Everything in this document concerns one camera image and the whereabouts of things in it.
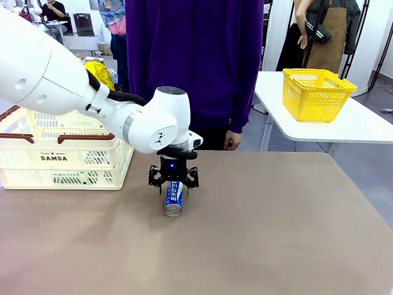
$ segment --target floral shirt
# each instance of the floral shirt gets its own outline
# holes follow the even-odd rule
[[[125,16],[125,0],[98,0],[98,8],[107,28]]]

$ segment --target hand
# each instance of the hand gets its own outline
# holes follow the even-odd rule
[[[300,44],[301,49],[306,49],[307,43],[308,43],[308,36],[307,35],[300,36],[299,41],[297,42],[297,44]]]
[[[228,151],[235,151],[241,144],[242,135],[232,131],[227,131],[225,136],[224,149]]]

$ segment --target crate handle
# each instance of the crate handle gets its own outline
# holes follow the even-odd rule
[[[20,140],[27,140],[29,143],[34,144],[32,134],[16,134],[16,133],[0,133],[0,138],[16,138]]]
[[[5,111],[4,113],[2,113],[0,115],[0,122],[3,121],[6,117],[11,115],[13,112],[15,112],[19,108],[20,108],[19,106],[13,106],[10,109],[8,109],[7,111]]]
[[[57,138],[57,143],[62,144],[64,140],[113,140],[113,134],[108,135],[60,135]]]

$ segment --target blue can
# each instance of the blue can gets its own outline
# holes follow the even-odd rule
[[[170,217],[179,216],[183,210],[183,184],[170,181],[166,190],[165,214]]]

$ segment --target black jacket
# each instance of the black jacket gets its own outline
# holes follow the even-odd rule
[[[322,19],[319,23],[318,31],[315,36],[316,42],[326,42],[328,41],[332,35],[322,26],[327,11],[329,9],[329,0],[317,0],[317,2],[311,6],[311,8],[307,11],[306,18],[306,26],[307,32],[309,35],[313,32],[313,26],[315,25],[319,10],[322,9]],[[346,7],[348,2],[348,11],[346,14],[346,44],[344,53],[351,55],[355,53],[355,45],[356,45],[356,36],[357,36],[357,27],[360,22],[360,9],[356,3],[356,0],[333,0],[332,7]]]

